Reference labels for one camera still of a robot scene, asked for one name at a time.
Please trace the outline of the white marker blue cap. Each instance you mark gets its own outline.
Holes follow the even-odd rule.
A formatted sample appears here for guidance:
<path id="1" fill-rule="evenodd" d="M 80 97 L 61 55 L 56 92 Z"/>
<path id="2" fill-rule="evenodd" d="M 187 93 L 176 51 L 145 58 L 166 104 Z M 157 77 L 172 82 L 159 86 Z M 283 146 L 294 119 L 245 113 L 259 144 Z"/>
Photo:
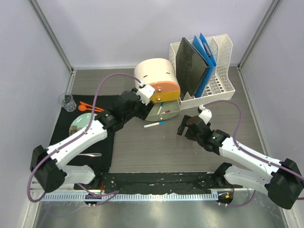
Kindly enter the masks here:
<path id="1" fill-rule="evenodd" d="M 155 123 L 151 123 L 151 124 L 146 124 L 143 126 L 143 128 L 150 128 L 150 127 L 158 126 L 158 125 L 161 125 L 164 123 L 165 123 L 165 121 L 159 121 L 159 122 L 155 122 Z"/>

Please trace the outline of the cream round drawer cabinet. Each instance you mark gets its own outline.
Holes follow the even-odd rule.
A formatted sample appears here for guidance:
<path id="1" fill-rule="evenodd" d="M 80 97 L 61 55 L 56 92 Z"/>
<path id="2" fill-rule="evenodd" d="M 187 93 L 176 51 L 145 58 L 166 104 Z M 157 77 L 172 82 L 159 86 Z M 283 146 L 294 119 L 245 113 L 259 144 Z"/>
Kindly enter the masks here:
<path id="1" fill-rule="evenodd" d="M 134 74 L 144 84 L 155 88 L 151 100 L 155 103 L 146 121 L 164 121 L 175 117 L 180 111 L 180 93 L 175 71 L 171 63 L 164 58 L 147 59 L 139 63 Z M 164 103 L 161 113 L 157 114 L 160 104 Z"/>

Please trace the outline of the cream perforated file organizer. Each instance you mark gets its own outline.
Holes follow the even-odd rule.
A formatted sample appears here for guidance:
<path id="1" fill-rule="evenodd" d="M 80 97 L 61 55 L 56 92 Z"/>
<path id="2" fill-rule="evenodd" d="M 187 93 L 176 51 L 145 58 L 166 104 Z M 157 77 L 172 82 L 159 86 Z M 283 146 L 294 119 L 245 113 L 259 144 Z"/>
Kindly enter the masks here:
<path id="1" fill-rule="evenodd" d="M 233 44 L 227 34 L 206 38 L 209 47 L 214 55 L 217 66 L 209 79 L 201 97 L 195 98 L 186 94 L 184 99 L 179 98 L 180 110 L 194 108 L 202 104 L 217 100 L 229 100 L 232 98 L 235 89 L 228 78 L 228 69 L 232 54 Z M 175 57 L 180 42 L 171 43 L 169 50 L 169 61 L 176 73 Z"/>

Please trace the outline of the blue plastic folder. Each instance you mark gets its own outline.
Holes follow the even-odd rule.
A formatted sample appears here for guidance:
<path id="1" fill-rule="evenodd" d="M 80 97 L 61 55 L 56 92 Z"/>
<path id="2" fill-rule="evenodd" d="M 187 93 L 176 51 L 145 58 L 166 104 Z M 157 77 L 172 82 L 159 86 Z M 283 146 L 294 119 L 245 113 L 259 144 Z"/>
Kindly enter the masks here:
<path id="1" fill-rule="evenodd" d="M 207 72 L 206 72 L 205 76 L 203 77 L 203 80 L 194 95 L 195 98 L 198 98 L 198 97 L 202 96 L 203 91 L 204 91 L 205 87 L 207 86 L 209 79 L 211 78 L 211 76 L 217 66 L 217 63 L 216 63 L 214 55 L 209 47 L 209 44 L 202 33 L 200 33 L 199 38 L 197 38 L 197 36 L 194 36 L 192 45 L 202 55 L 204 61 L 206 62 L 206 66 L 207 66 Z"/>

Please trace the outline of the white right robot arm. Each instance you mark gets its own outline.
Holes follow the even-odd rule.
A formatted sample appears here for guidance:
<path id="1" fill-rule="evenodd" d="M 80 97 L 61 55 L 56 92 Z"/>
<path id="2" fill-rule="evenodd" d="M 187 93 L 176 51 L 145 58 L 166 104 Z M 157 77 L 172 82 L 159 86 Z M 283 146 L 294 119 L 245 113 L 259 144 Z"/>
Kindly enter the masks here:
<path id="1" fill-rule="evenodd" d="M 283 209 L 291 209 L 304 190 L 304 178 L 295 161 L 280 161 L 252 150 L 221 130 L 211 130 L 210 124 L 198 115 L 185 115 L 177 134 L 246 167 L 243 170 L 231 164 L 220 165 L 214 181 L 221 188 L 229 184 L 251 188 L 267 195 Z"/>

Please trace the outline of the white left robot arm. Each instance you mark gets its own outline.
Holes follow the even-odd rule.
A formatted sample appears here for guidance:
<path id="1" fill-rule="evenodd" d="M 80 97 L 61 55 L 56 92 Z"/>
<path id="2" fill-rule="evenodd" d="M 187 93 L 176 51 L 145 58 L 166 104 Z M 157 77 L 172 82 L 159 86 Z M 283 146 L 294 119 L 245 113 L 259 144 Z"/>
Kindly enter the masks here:
<path id="1" fill-rule="evenodd" d="M 37 146 L 32 153 L 30 171 L 46 193 L 57 190 L 65 183 L 83 183 L 95 190 L 101 177 L 88 167 L 69 166 L 68 163 L 93 144 L 123 129 L 132 118 L 145 120 L 154 106 L 153 89 L 125 91 L 109 109 L 96 115 L 84 128 L 65 140 L 43 148 Z"/>

